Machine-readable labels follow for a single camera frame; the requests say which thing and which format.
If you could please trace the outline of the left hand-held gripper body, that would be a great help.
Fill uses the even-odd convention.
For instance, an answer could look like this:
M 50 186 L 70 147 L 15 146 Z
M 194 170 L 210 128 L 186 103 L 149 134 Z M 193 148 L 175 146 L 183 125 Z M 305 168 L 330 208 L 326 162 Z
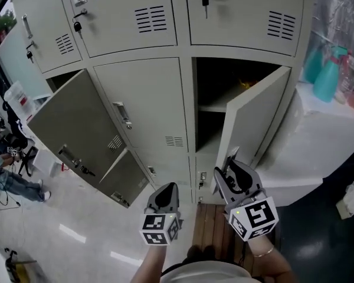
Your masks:
M 167 246 L 177 239 L 182 226 L 178 209 L 179 189 L 176 183 L 163 185 L 151 194 L 139 226 L 145 244 Z

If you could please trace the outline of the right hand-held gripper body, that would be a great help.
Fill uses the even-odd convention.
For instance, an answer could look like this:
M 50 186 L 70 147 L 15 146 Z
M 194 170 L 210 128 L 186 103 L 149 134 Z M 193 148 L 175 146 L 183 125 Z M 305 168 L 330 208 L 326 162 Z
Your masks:
M 214 179 L 226 203 L 224 216 L 243 241 L 268 234 L 278 224 L 274 200 L 255 170 L 232 160 L 226 170 L 214 169 Z

